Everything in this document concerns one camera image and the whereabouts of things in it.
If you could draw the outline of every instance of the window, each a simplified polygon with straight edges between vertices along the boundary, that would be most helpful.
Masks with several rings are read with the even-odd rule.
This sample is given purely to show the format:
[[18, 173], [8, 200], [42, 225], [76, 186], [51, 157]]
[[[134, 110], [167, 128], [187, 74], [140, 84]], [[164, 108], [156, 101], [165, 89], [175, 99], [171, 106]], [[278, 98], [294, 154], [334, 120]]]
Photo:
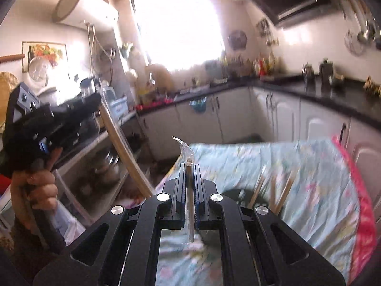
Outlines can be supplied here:
[[187, 69], [224, 50], [218, 19], [207, 0], [132, 0], [150, 63]]

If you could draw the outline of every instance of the white cabinet door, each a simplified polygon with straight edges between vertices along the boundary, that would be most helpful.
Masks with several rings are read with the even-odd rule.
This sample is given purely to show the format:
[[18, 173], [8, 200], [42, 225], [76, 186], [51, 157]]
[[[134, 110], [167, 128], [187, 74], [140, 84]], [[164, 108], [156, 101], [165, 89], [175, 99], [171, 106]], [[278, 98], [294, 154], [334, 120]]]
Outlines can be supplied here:
[[182, 139], [185, 133], [174, 106], [154, 111], [140, 119], [156, 160], [180, 155], [180, 146], [172, 136]]
[[296, 141], [300, 132], [300, 99], [271, 93], [270, 105], [276, 141]]
[[266, 142], [274, 141], [274, 124], [270, 108], [270, 92], [259, 89], [251, 89], [251, 101], [253, 102], [253, 118], [255, 132]]
[[253, 135], [253, 108], [249, 88], [238, 88], [214, 95], [224, 143]]
[[207, 97], [206, 110], [204, 113], [196, 112], [189, 105], [189, 102], [176, 105], [176, 109], [186, 134], [185, 138], [182, 139], [183, 141], [187, 144], [222, 144], [217, 108], [213, 103], [212, 96]]
[[381, 218], [381, 133], [352, 118], [347, 151], [364, 180], [377, 221]]
[[340, 136], [342, 145], [346, 145], [349, 117], [340, 115], [307, 101], [300, 101], [300, 139], [318, 139]]

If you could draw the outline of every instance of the black metal frame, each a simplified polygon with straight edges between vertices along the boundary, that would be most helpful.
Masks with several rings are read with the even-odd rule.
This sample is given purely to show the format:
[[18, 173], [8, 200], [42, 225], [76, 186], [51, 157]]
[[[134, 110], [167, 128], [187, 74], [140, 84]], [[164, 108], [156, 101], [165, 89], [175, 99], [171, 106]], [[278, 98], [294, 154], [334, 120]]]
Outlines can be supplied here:
[[[217, 194], [194, 166], [198, 230], [220, 233], [224, 285], [344, 286], [340, 272], [265, 207], [249, 210]], [[185, 166], [163, 193], [129, 210], [114, 207], [39, 272], [34, 286], [153, 286], [161, 229], [185, 222]]]

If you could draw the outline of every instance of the finger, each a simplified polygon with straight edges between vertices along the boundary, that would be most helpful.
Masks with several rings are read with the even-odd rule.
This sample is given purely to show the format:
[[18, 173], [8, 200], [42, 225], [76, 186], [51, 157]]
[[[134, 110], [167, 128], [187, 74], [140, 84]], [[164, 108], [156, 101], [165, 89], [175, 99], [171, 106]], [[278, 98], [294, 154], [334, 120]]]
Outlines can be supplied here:
[[14, 171], [12, 174], [11, 184], [15, 187], [24, 186], [27, 183], [28, 177], [29, 174], [27, 174], [25, 171]]
[[30, 229], [32, 221], [25, 205], [22, 190], [23, 188], [11, 185], [12, 207], [18, 220], [25, 228]]
[[46, 198], [55, 198], [58, 188], [54, 184], [43, 185], [32, 190], [28, 196], [29, 201], [40, 201]]
[[62, 154], [62, 147], [59, 147], [59, 148], [55, 148], [51, 153], [50, 153], [50, 158], [49, 160], [46, 162], [46, 169], [48, 171], [51, 171], [54, 164], [57, 162], [57, 160], [59, 159], [60, 155]]
[[35, 186], [49, 185], [54, 184], [56, 178], [48, 170], [41, 170], [36, 173], [33, 173], [28, 179], [28, 184]]
[[47, 198], [34, 204], [32, 208], [35, 210], [50, 211], [55, 210], [57, 208], [57, 205], [58, 203], [56, 198]]

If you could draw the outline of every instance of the plastic-wrapped straw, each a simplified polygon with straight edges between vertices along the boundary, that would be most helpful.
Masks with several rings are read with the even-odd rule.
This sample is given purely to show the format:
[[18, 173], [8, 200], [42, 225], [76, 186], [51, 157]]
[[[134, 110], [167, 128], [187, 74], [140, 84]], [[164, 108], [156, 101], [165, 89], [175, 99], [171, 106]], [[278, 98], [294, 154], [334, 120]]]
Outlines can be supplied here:
[[186, 181], [186, 205], [187, 224], [189, 231], [189, 241], [194, 242], [194, 223], [195, 223], [195, 207], [194, 207], [194, 188], [193, 188], [193, 170], [194, 170], [194, 152], [182, 140], [172, 137], [180, 144], [181, 156], [185, 162], [185, 181]]

